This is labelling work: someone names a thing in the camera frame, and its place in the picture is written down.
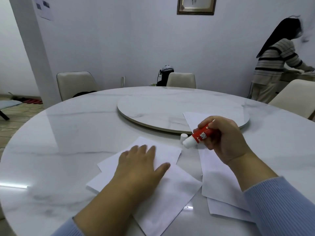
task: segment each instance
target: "picture frame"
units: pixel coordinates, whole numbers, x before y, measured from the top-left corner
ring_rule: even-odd
[[[178,15],[214,15],[216,0],[178,0]]]

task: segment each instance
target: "glue stick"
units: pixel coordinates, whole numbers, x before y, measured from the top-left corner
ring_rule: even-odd
[[[186,148],[191,148],[196,146],[198,143],[202,142],[204,139],[209,137],[214,132],[213,129],[209,128],[208,125],[204,126],[204,128],[193,133],[189,138],[183,141],[183,145]]]

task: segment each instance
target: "long black hair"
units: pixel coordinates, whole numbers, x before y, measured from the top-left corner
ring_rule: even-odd
[[[261,51],[256,58],[262,56],[262,54],[268,49],[268,47],[277,43],[279,40],[294,39],[297,34],[301,31],[301,22],[297,18],[286,18],[278,24],[276,29],[273,31],[269,39],[266,41]]]

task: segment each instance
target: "red slipper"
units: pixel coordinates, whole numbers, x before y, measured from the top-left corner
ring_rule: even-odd
[[[37,99],[32,99],[32,100],[28,101],[27,103],[34,103],[36,101],[37,101]]]
[[[28,98],[28,99],[24,100],[23,103],[27,103],[27,102],[29,102],[31,100],[32,100],[32,98]]]
[[[39,104],[40,103],[40,99],[37,99],[37,101],[33,102],[33,104]]]

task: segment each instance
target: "light blue sleeve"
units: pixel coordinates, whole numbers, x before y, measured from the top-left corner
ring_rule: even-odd
[[[84,236],[72,218],[68,219],[51,236]]]
[[[263,236],[315,235],[315,205],[285,178],[263,181],[244,195]]]

